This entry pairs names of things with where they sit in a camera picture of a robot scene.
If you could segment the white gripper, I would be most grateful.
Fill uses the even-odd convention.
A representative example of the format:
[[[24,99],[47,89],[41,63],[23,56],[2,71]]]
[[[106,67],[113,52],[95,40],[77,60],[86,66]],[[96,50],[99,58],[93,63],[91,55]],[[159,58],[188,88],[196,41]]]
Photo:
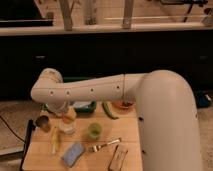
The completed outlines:
[[[54,113],[56,116],[61,117],[63,114],[67,113],[69,110],[69,103],[48,103],[46,104],[49,111]]]

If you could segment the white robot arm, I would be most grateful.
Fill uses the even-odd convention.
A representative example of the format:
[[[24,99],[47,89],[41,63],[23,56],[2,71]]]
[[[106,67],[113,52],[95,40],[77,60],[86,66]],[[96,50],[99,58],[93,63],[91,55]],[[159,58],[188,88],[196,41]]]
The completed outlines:
[[[31,98],[60,114],[71,101],[133,102],[139,125],[143,171],[203,171],[199,121],[189,83],[169,70],[121,74],[78,82],[46,68]]]

